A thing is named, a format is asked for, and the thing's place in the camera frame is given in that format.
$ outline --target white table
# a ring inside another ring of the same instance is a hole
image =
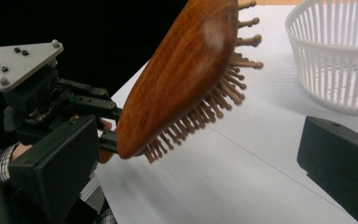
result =
[[[358,117],[314,102],[300,86],[284,20],[294,6],[257,6],[241,20],[260,24],[239,36],[263,36],[237,49],[262,70],[242,69],[246,100],[161,160],[114,156],[95,171],[118,223],[357,223],[296,162],[307,115],[358,132]],[[139,70],[112,99],[122,107]]]

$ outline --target basket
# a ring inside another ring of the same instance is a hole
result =
[[[323,105],[358,114],[358,1],[304,0],[285,28],[302,86]]]

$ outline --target wooden hairbrush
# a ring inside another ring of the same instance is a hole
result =
[[[239,105],[246,85],[239,66],[261,68],[234,52],[237,46],[256,47],[261,35],[237,38],[238,29],[258,18],[240,22],[239,10],[255,1],[189,0],[135,82],[117,124],[121,159],[145,154],[161,158],[189,133],[222,118]]]

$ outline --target brush bristle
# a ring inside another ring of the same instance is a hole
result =
[[[240,5],[239,10],[255,5],[255,1],[251,1]],[[259,19],[254,18],[251,21],[239,21],[238,27],[252,27],[258,23]],[[257,47],[261,39],[261,35],[246,39],[237,38],[236,46]],[[221,119],[224,116],[222,110],[231,110],[232,108],[232,105],[227,101],[228,99],[235,105],[242,103],[245,95],[241,91],[246,89],[246,85],[242,83],[244,76],[240,74],[239,67],[260,69],[263,64],[250,61],[248,58],[243,58],[240,53],[233,52],[225,73],[203,100],[147,144],[143,153],[150,163],[161,158],[169,150],[173,150],[174,146],[171,142],[179,146],[182,141],[186,140],[189,133],[205,128],[206,124],[215,122],[216,118]]]

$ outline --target black curtain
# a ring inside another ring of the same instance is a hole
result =
[[[0,46],[57,39],[59,76],[113,95],[152,56],[186,0],[0,1]],[[17,141],[4,132],[0,148]]]

